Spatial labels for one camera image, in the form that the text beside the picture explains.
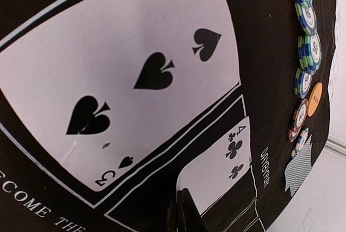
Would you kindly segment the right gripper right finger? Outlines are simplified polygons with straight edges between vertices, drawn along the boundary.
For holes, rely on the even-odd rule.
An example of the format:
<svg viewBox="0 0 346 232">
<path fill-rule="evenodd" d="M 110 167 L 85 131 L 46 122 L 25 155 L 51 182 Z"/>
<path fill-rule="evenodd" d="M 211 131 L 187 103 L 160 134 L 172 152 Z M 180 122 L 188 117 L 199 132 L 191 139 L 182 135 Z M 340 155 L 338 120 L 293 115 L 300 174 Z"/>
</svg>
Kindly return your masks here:
<svg viewBox="0 0 346 232">
<path fill-rule="evenodd" d="M 203 231 L 203 224 L 187 188 L 177 192 L 177 231 Z"/>
</svg>

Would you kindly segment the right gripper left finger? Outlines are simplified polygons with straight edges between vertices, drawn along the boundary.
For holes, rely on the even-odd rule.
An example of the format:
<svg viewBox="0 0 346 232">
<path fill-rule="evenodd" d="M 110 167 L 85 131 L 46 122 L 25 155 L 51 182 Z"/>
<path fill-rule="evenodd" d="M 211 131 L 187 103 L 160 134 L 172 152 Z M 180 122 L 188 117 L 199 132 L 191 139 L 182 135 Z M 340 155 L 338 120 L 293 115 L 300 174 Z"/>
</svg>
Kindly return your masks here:
<svg viewBox="0 0 346 232">
<path fill-rule="evenodd" d="M 176 189 L 169 190 L 164 197 L 163 231 L 177 231 Z"/>
</svg>

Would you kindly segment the four of clubs card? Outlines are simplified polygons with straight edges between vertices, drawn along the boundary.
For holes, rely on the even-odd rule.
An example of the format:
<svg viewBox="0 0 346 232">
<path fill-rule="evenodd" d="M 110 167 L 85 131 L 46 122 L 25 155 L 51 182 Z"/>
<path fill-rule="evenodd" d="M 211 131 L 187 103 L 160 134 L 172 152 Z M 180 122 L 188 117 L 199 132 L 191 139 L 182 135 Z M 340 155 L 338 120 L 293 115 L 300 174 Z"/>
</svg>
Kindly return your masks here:
<svg viewBox="0 0 346 232">
<path fill-rule="evenodd" d="M 177 179 L 177 190 L 187 188 L 203 216 L 246 174 L 250 162 L 247 116 L 183 168 Z"/>
</svg>

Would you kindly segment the dealt card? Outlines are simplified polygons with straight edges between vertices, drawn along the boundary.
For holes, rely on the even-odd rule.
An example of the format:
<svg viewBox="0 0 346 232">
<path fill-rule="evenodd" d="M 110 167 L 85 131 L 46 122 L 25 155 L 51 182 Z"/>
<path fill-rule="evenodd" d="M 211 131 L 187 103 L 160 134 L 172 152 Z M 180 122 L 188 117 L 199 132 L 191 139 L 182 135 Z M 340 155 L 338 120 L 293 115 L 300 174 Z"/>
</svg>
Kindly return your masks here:
<svg viewBox="0 0 346 232">
<path fill-rule="evenodd" d="M 312 170 L 311 151 L 312 135 L 309 136 L 302 150 L 288 163 L 285 175 L 285 191 L 290 190 L 290 196 L 293 197 L 306 177 Z"/>
</svg>

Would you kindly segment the blue 10 chip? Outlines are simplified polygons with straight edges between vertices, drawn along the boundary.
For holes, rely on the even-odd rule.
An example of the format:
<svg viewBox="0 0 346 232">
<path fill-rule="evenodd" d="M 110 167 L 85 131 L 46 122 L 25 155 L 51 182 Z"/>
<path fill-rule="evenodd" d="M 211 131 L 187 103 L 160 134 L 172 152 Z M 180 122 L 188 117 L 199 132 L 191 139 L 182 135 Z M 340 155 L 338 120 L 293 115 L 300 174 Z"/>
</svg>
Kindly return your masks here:
<svg viewBox="0 0 346 232">
<path fill-rule="evenodd" d="M 291 153 L 291 159 L 293 159 L 297 154 L 300 153 L 300 151 L 302 150 L 303 146 L 305 145 L 307 139 L 309 136 L 309 128 L 305 127 L 302 129 L 301 133 L 298 136 L 298 140 L 296 142 L 295 147 L 292 150 Z"/>
</svg>

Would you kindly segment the three of spades card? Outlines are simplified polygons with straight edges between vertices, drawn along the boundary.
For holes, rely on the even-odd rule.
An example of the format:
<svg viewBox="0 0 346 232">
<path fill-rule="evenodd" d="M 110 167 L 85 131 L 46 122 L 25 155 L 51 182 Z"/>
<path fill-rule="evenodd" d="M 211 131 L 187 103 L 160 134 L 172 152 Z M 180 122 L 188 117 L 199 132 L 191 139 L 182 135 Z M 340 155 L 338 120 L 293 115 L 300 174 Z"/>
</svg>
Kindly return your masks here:
<svg viewBox="0 0 346 232">
<path fill-rule="evenodd" d="M 39 144 L 101 191 L 239 81 L 226 0 L 84 0 L 1 52 Z"/>
</svg>

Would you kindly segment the orange big blind button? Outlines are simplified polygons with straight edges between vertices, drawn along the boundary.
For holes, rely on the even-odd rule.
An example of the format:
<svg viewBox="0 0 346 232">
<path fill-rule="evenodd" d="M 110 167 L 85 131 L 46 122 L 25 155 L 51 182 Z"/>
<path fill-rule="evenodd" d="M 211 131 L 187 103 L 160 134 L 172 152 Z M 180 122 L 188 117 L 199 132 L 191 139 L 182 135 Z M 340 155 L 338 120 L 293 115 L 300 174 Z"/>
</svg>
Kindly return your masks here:
<svg viewBox="0 0 346 232">
<path fill-rule="evenodd" d="M 323 84 L 321 82 L 317 82 L 315 86 L 313 87 L 309 100 L 308 100 L 307 115 L 309 117 L 311 117 L 316 112 L 321 100 L 322 91 L 323 91 Z"/>
</svg>

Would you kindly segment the green 50 chip row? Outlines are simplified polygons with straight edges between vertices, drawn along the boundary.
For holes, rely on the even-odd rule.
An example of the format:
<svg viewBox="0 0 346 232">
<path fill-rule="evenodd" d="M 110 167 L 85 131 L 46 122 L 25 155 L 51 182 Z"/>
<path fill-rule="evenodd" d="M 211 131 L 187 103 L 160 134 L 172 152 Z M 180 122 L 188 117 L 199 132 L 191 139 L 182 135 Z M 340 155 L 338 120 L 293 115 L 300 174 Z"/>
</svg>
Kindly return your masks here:
<svg viewBox="0 0 346 232">
<path fill-rule="evenodd" d="M 317 32 L 317 17 L 313 0 L 295 0 L 298 21 L 304 35 L 298 37 L 297 50 L 300 67 L 295 75 L 294 93 L 305 98 L 312 82 L 312 76 L 321 66 L 322 48 Z"/>
</svg>

